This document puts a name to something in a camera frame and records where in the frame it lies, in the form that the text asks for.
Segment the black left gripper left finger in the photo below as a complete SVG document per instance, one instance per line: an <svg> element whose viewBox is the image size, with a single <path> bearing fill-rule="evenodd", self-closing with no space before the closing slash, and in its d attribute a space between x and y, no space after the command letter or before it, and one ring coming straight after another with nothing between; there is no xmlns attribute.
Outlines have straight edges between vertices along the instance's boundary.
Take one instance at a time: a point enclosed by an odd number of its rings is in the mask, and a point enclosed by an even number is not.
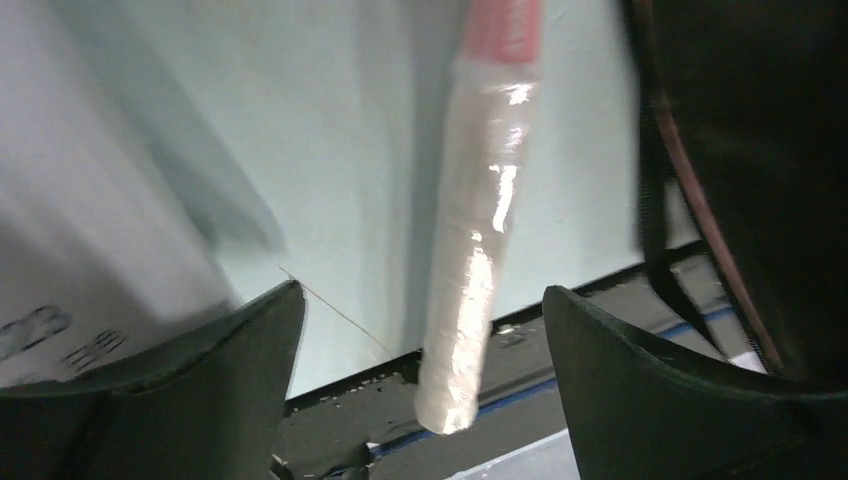
<svg viewBox="0 0 848 480"><path fill-rule="evenodd" d="M288 281L67 382L1 393L5 479L266 479L306 311Z"/></svg>

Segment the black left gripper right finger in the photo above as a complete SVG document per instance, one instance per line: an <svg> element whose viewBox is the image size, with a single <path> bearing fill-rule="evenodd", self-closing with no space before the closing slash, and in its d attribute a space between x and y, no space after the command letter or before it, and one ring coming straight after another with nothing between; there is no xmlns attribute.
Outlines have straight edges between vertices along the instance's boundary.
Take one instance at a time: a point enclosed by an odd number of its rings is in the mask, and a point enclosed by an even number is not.
<svg viewBox="0 0 848 480"><path fill-rule="evenodd" d="M843 479L847 393L737 367L547 288L543 317L584 479Z"/></svg>

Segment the pink sport racket bag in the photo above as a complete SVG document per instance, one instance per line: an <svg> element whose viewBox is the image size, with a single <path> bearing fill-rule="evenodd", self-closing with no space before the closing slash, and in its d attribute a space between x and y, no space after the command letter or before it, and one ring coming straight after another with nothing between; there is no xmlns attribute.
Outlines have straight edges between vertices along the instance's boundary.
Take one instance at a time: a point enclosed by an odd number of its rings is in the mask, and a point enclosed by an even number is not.
<svg viewBox="0 0 848 480"><path fill-rule="evenodd" d="M641 242L665 251L675 180L742 327L776 375L847 381L847 5L624 1L639 79Z"/></svg>

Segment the white shuttlecock tube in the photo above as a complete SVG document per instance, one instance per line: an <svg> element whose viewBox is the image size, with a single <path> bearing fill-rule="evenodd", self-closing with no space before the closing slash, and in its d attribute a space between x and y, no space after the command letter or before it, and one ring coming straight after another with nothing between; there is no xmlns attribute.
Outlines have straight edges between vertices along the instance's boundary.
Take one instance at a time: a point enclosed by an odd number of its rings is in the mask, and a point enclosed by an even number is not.
<svg viewBox="0 0 848 480"><path fill-rule="evenodd" d="M68 381L233 310L234 292L168 208L1 185L1 383Z"/></svg>

